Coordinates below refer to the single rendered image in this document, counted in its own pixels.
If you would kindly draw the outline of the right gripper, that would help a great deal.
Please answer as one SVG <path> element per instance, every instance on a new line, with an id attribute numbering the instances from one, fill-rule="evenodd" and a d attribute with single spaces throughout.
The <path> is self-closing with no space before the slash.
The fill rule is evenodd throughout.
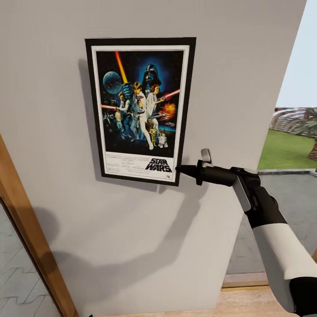
<path id="1" fill-rule="evenodd" d="M 196 184 L 202 185 L 202 182 L 210 182 L 213 184 L 220 184 L 223 176 L 223 167 L 202 167 L 202 160 L 198 160 L 196 165 L 181 165 L 175 169 L 183 174 L 196 178 Z"/>

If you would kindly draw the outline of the poster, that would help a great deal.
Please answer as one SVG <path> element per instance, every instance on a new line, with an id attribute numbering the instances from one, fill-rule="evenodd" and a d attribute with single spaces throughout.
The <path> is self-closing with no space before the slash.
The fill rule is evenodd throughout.
<path id="1" fill-rule="evenodd" d="M 179 187 L 196 38 L 85 39 L 102 177 Z"/>

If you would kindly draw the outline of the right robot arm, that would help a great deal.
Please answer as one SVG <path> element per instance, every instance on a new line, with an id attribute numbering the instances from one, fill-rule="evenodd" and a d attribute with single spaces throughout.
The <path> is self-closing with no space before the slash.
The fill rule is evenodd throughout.
<path id="1" fill-rule="evenodd" d="M 315 262 L 288 223 L 276 199 L 261 187 L 258 172 L 250 168 L 226 169 L 214 166 L 210 149 L 202 149 L 203 160 L 175 169 L 202 182 L 233 187 L 247 215 L 262 257 L 270 288 L 289 313 L 317 317 L 317 262 Z"/>

